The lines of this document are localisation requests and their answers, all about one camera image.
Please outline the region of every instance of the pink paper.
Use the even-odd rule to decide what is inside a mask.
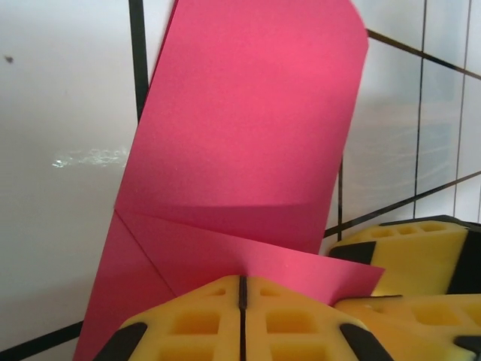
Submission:
[[[226,275],[262,276],[332,305],[369,296],[382,273],[361,263],[116,212],[74,361],[92,361],[128,318]]]
[[[178,0],[75,361],[128,317],[225,275],[327,303],[371,294],[381,269],[311,254],[366,50],[347,0]]]
[[[117,209],[316,252],[366,50],[344,0],[179,0]]]
[[[125,320],[173,298],[156,267],[114,213],[74,360],[92,361]]]
[[[380,268],[290,250],[129,212],[120,212],[139,245],[177,295],[225,275],[260,276],[332,305],[368,296]]]

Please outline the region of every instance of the tile grid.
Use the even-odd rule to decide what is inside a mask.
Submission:
[[[343,172],[342,172],[342,164],[341,164],[341,167],[340,167],[340,172],[339,172],[339,180],[338,180],[338,185],[339,185],[339,189],[338,189],[338,197],[337,197],[337,200],[338,200],[338,208],[339,208],[339,211],[338,211],[338,221],[337,221],[337,226],[335,227],[331,227],[329,229],[326,229],[325,231],[325,234],[324,234],[324,237],[327,238],[329,236],[332,236],[332,235],[337,235],[337,239],[338,240],[341,240],[342,238],[342,231],[345,231],[347,229],[350,229],[354,226],[357,226],[361,223],[364,223],[364,222],[367,222],[369,220],[372,220],[374,219],[375,217],[378,217],[380,215],[383,215],[385,213],[388,213],[390,211],[393,211],[395,209],[398,209],[400,207],[403,207],[405,205],[408,205],[410,203],[413,203],[414,204],[414,211],[413,211],[413,216],[415,217],[416,216],[416,201],[420,200],[420,199],[423,199],[427,196],[431,196],[437,192],[440,192],[442,190],[445,190],[447,188],[450,188],[450,187],[455,187],[455,190],[457,189],[458,187],[458,184],[461,183],[461,182],[464,182],[464,181],[467,181],[473,177],[476,177],[478,175],[481,175],[481,171],[477,171],[473,174],[469,174],[465,177],[462,177],[462,178],[458,178],[458,167],[459,167],[459,154],[460,154],[460,146],[461,146],[461,122],[462,122],[462,105],[463,105],[463,102],[464,102],[464,83],[465,83],[465,78],[468,76],[468,77],[473,77],[475,79],[478,79],[478,80],[481,80],[481,74],[476,74],[476,73],[473,73],[472,71],[468,71],[466,69],[466,64],[467,64],[467,46],[468,46],[468,39],[469,39],[469,26],[470,26],[470,10],[471,10],[471,2],[472,0],[469,1],[469,5],[468,5],[468,13],[467,13],[467,36],[466,36],[466,41],[465,41],[465,49],[464,49],[464,65],[463,65],[463,68],[460,68],[458,67],[457,65],[454,65],[452,63],[449,63],[449,62],[446,62],[442,59],[439,59],[435,56],[432,56],[430,54],[427,54],[424,52],[424,47],[425,47],[425,29],[426,29],[426,8],[427,8],[427,0],[424,1],[424,14],[423,14],[423,24],[422,24],[422,45],[421,45],[421,50],[417,50],[413,47],[410,47],[409,45],[406,45],[406,44],[403,44],[399,41],[396,41],[394,39],[391,39],[391,38],[388,38],[384,35],[381,35],[380,33],[378,32],[375,32],[373,30],[370,30],[368,29],[368,36],[369,38],[372,38],[372,39],[375,39],[377,41],[380,41],[381,43],[384,43],[386,45],[389,45],[389,46],[392,46],[392,47],[395,47],[399,50],[403,50],[405,52],[408,52],[408,53],[411,53],[413,55],[416,55],[416,56],[420,56],[421,57],[421,75],[420,75],[420,86],[419,86],[419,109],[418,109],[418,134],[417,134],[417,143],[416,143],[416,178],[415,178],[415,195],[413,197],[409,197],[407,199],[404,199],[402,201],[399,201],[399,202],[396,202],[394,204],[391,204],[391,205],[388,205],[386,207],[383,207],[383,208],[380,208],[380,209],[377,209],[375,211],[372,211],[368,214],[364,214],[360,217],[357,217],[353,220],[350,220],[350,221],[347,221],[347,222],[343,222],[343,219],[342,219],[342,216],[343,216],[343,212],[342,212],[342,209],[343,209],[343,205],[342,205],[342,200],[343,200],[343,188],[342,188],[342,184],[343,184]],[[462,94],[461,94],[461,113],[460,113],[460,118],[461,118],[461,121],[460,121],[460,125],[459,125],[459,128],[460,128],[460,132],[459,132],[459,138],[458,138],[458,155],[457,155],[457,163],[456,163],[456,179],[452,182],[449,182],[447,184],[444,184],[442,186],[439,186],[439,187],[435,187],[431,190],[428,190],[426,192],[423,192],[423,193],[417,193],[417,183],[418,183],[418,177],[417,177],[417,172],[418,172],[418,163],[419,163],[419,128],[420,128],[420,125],[421,125],[421,108],[422,108],[422,78],[423,78],[423,68],[424,68],[424,61],[425,60],[429,60],[429,61],[432,61],[434,63],[437,63],[438,65],[442,65],[446,68],[449,68],[449,69],[452,69],[454,71],[457,71],[459,73],[462,73],[463,74],[463,84],[462,84]],[[480,221],[480,217],[481,217],[481,198],[479,199],[479,211],[478,211],[478,221]]]
[[[467,64],[467,46],[469,42],[469,23],[470,23],[470,18],[471,18],[471,4],[472,0],[469,0],[469,5],[468,5],[468,12],[467,12],[467,30],[466,30],[466,41],[464,45],[464,62],[463,66],[466,68]],[[463,108],[464,108],[464,89],[466,87],[466,74],[463,74],[463,84],[461,88],[461,111],[459,114],[459,133],[458,133],[458,156],[456,158],[456,179],[458,179],[459,176],[459,155],[461,153],[461,131],[462,131],[462,126],[463,126]],[[455,185],[454,187],[454,204],[452,205],[452,213],[455,214],[456,211],[456,196],[458,194],[458,185]]]
[[[420,122],[420,108],[421,108],[421,100],[422,100],[422,67],[423,62],[425,59],[435,62],[439,65],[445,66],[450,68],[454,71],[458,71],[463,74],[463,94],[462,97],[464,98],[464,80],[466,76],[476,78],[481,80],[481,74],[473,73],[472,71],[468,71],[466,69],[467,64],[467,42],[468,42],[468,33],[466,38],[466,48],[464,53],[464,67],[459,68],[456,65],[453,65],[449,62],[446,62],[442,59],[439,59],[435,56],[429,55],[424,53],[424,38],[425,38],[425,16],[426,16],[426,1],[424,4],[424,17],[423,17],[423,30],[422,30],[422,49],[417,50],[413,47],[410,47],[406,44],[403,44],[399,41],[393,40],[388,38],[384,35],[381,35],[378,32],[374,32],[368,29],[368,36],[369,38],[378,40],[384,44],[393,46],[398,48],[399,50],[406,51],[408,53],[412,53],[413,55],[420,56],[422,58],[421,61],[421,77],[420,77],[420,90],[419,90],[419,111],[418,111],[418,138],[417,138],[417,145],[416,145],[416,173],[418,168],[418,156],[419,156],[419,122]],[[468,22],[467,27],[469,31],[469,16],[470,16],[470,8],[471,8],[471,0],[469,1],[469,12],[468,12]],[[131,36],[132,36],[132,57],[134,61],[134,79],[135,79],[135,97],[136,97],[136,105],[137,105],[137,112],[138,112],[138,120],[141,118],[141,112],[144,107],[145,99],[147,97],[148,91],[148,72],[147,72],[147,47],[146,47],[146,35],[145,35],[145,25],[144,25],[144,5],[143,0],[129,0],[129,13],[130,13],[130,26],[131,26]],[[408,205],[410,203],[416,204],[416,201],[440,192],[441,190],[445,190],[449,187],[457,188],[458,184],[461,182],[467,181],[471,178],[481,175],[481,171],[477,171],[473,174],[469,174],[462,178],[458,177],[458,162],[459,162],[459,149],[458,149],[458,159],[457,159],[457,169],[456,169],[456,180],[444,184],[442,186],[436,187],[432,190],[417,194],[417,190],[415,191],[415,196],[409,197],[400,202],[396,202],[392,205],[386,206],[384,208],[378,209],[374,212],[370,212],[369,214],[365,214],[363,216],[357,217],[353,220],[343,222],[343,163],[340,165],[339,171],[339,179],[338,179],[338,206],[337,206],[337,215],[338,215],[338,222],[335,227],[327,229],[325,232],[325,237],[330,235],[337,235],[337,238],[340,239],[342,236],[342,231],[352,228],[356,225],[374,219],[382,214],[388,213],[393,211],[397,208],[400,208],[404,205]],[[478,210],[478,219],[479,219],[479,212],[481,212],[481,199],[479,201],[479,210]],[[52,347],[55,347],[59,344],[63,344],[67,341],[73,340],[80,335],[80,330],[82,326],[82,321],[79,323],[75,323],[70,326],[66,326],[63,329],[56,330],[46,335],[42,335],[41,337],[35,338],[33,340],[24,342],[19,344],[15,347],[11,347],[7,350],[0,352],[0,359],[9,359],[9,360],[22,360],[29,356],[35,355],[37,353],[43,352],[48,350]]]

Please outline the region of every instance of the yellow foam piece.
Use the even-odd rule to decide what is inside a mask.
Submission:
[[[247,360],[358,360],[339,325],[362,322],[263,278],[247,284]]]
[[[238,361],[239,277],[228,276],[127,320],[147,324],[129,361]]]
[[[481,335],[481,295],[347,299],[335,308],[360,319],[396,361],[472,361],[453,344]]]
[[[466,235],[463,226],[433,220],[374,226],[339,241],[329,253],[375,241],[371,265],[386,271],[374,296],[438,295],[448,289]]]

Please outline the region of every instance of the white tile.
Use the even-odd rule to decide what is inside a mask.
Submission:
[[[457,187],[455,217],[467,222],[477,222],[481,176],[465,180],[459,183]]]
[[[145,41],[149,79],[157,64],[174,0],[144,0]]]
[[[332,198],[331,198],[331,207],[329,208],[329,215],[328,215],[328,220],[325,225],[325,228],[331,228],[334,226],[337,226],[337,220],[339,219],[338,217],[338,205],[339,205],[339,183],[338,179],[336,178],[336,185],[334,186],[334,191],[332,192]]]
[[[422,75],[417,193],[456,179],[463,84],[461,73],[426,60]]]
[[[414,204],[410,203],[393,211],[381,214],[378,217],[373,218],[372,220],[368,220],[367,222],[358,224],[352,228],[346,229],[343,231],[343,238],[348,237],[349,235],[353,235],[363,229],[369,228],[371,226],[375,226],[377,224],[385,223],[385,222],[395,222],[396,220],[412,220],[413,219],[413,209]]]
[[[447,214],[452,216],[454,211],[455,187],[446,188],[416,202],[416,218]]]
[[[343,222],[414,195],[420,65],[370,41],[344,151]]]
[[[136,114],[128,2],[0,2],[0,44],[3,350],[83,319]]]
[[[25,361],[68,361],[74,357],[77,341],[78,338],[65,342],[42,353],[37,353],[25,359]]]
[[[471,0],[466,69],[481,74],[481,0]]]
[[[466,50],[470,0],[428,0],[425,52],[461,68]]]
[[[319,255],[325,256],[329,248],[337,242],[337,234],[336,235],[330,235],[329,237],[326,237],[322,240],[321,243],[321,249],[319,250]]]
[[[481,171],[481,80],[466,77],[458,177]]]
[[[368,29],[421,49],[424,2],[352,0]]]

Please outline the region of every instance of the black foam corner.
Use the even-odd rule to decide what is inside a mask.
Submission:
[[[344,246],[336,246],[332,248],[329,251],[328,256],[370,265],[375,247],[375,241],[346,244]]]
[[[476,359],[473,361],[481,361],[481,336],[458,336],[453,343],[456,346],[474,352]]]
[[[339,326],[358,361],[394,361],[377,338],[357,325],[343,323]]]
[[[481,293],[481,232],[468,231],[446,294]]]
[[[93,361],[129,361],[146,331],[147,324],[145,323],[134,323],[119,329]]]

